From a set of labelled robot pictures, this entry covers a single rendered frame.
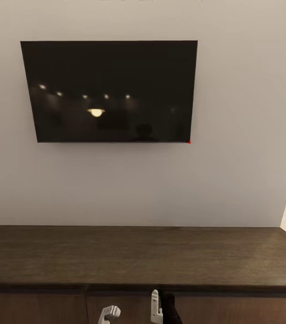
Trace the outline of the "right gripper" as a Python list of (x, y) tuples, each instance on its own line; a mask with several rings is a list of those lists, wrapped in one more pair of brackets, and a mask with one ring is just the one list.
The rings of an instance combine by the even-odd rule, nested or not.
[(163, 324), (168, 324), (173, 317), (180, 318), (175, 309), (175, 296), (173, 293), (161, 293), (161, 308), (163, 309)]

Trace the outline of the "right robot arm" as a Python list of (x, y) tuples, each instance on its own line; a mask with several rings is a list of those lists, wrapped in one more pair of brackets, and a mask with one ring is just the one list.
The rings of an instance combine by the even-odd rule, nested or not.
[(173, 293), (161, 293), (161, 308), (159, 309), (158, 291), (153, 290), (151, 297), (151, 322), (156, 324), (183, 324), (175, 309)]

